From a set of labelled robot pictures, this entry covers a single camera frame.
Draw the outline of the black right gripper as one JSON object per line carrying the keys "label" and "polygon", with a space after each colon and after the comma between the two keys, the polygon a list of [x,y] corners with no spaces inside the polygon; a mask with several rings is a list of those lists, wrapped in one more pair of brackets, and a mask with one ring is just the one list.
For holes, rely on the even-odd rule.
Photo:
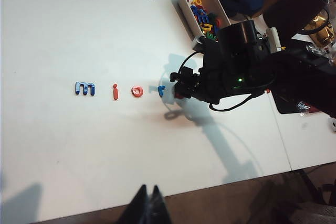
{"label": "black right gripper", "polygon": [[170,74],[175,99],[196,98],[218,105],[222,98],[236,95],[256,98],[274,83],[275,71],[264,62],[270,55],[267,39],[240,44],[201,42],[203,65],[198,72],[182,64]]}

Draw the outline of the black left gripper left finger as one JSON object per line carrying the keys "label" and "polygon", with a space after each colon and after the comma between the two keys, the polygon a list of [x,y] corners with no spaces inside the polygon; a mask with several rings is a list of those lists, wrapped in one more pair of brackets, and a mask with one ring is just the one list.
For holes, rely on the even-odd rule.
{"label": "black left gripper left finger", "polygon": [[142,185],[122,214],[122,223],[146,223],[149,196]]}

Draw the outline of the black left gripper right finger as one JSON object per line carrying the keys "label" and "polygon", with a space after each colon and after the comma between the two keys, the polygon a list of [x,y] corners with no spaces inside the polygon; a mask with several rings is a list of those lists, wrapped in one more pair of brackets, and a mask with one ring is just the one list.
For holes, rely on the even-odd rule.
{"label": "black left gripper right finger", "polygon": [[155,185],[149,200],[148,223],[171,224],[170,214],[158,185]]}

